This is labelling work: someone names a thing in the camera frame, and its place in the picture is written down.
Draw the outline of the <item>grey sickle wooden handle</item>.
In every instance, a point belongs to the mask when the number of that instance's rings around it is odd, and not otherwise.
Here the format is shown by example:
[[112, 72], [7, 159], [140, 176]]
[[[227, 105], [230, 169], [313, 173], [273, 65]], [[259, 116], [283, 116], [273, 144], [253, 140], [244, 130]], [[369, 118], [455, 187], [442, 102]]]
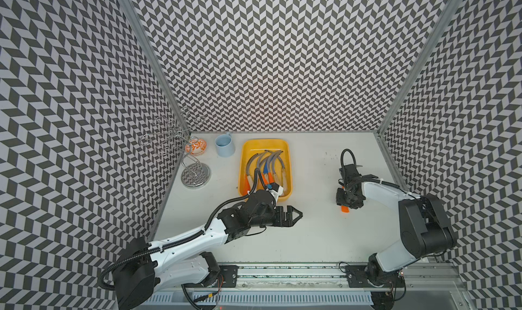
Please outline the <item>grey sickle wooden handle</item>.
[[287, 172], [285, 163], [283, 162], [283, 159], [281, 158], [283, 151], [279, 151], [279, 154], [277, 155], [277, 159], [279, 160], [281, 164], [281, 186], [284, 189], [284, 195], [288, 194], [288, 181], [287, 181]]

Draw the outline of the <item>sickle wooden handle group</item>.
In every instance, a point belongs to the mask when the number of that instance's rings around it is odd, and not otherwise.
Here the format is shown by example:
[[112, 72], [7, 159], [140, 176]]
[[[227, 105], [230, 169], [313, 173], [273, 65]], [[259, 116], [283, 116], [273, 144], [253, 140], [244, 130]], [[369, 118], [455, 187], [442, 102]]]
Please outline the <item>sickle wooden handle group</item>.
[[264, 168], [265, 168], [265, 166], [264, 166], [264, 161], [265, 161], [265, 159], [266, 159], [268, 156], [271, 156], [271, 151], [265, 150], [264, 152], [262, 152], [262, 153], [260, 153], [260, 154], [258, 155], [258, 158], [257, 158], [257, 161], [256, 161], [256, 168], [259, 169], [260, 172], [261, 172], [261, 175], [259, 175], [259, 177], [260, 177], [261, 181], [262, 181], [265, 185], [268, 184], [268, 182], [267, 182], [267, 178], [268, 178], [268, 176], [265, 175], [265, 173], [264, 173]]

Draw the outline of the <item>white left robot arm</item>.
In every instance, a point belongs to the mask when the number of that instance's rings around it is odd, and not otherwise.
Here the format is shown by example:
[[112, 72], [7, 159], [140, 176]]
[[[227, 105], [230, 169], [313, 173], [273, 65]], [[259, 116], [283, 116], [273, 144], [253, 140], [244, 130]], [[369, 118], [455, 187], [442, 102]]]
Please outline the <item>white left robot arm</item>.
[[119, 309], [134, 309], [165, 288], [210, 286], [221, 272], [213, 248], [249, 236], [254, 227], [293, 227], [303, 217], [276, 201], [276, 195], [261, 190], [221, 203], [204, 225], [175, 237], [136, 238], [102, 270], [97, 284], [115, 292]]

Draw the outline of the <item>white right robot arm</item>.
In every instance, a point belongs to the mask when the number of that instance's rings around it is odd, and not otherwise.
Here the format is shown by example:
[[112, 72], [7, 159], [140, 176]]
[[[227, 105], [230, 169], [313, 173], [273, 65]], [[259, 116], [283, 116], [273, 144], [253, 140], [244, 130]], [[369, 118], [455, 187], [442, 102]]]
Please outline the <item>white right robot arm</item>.
[[337, 205], [360, 209], [365, 200], [372, 199], [398, 216], [400, 238], [368, 258], [365, 275], [369, 284], [381, 287], [395, 282], [404, 267], [457, 245], [458, 236], [437, 196], [406, 192], [374, 175], [363, 176], [354, 164], [341, 166], [339, 172]]

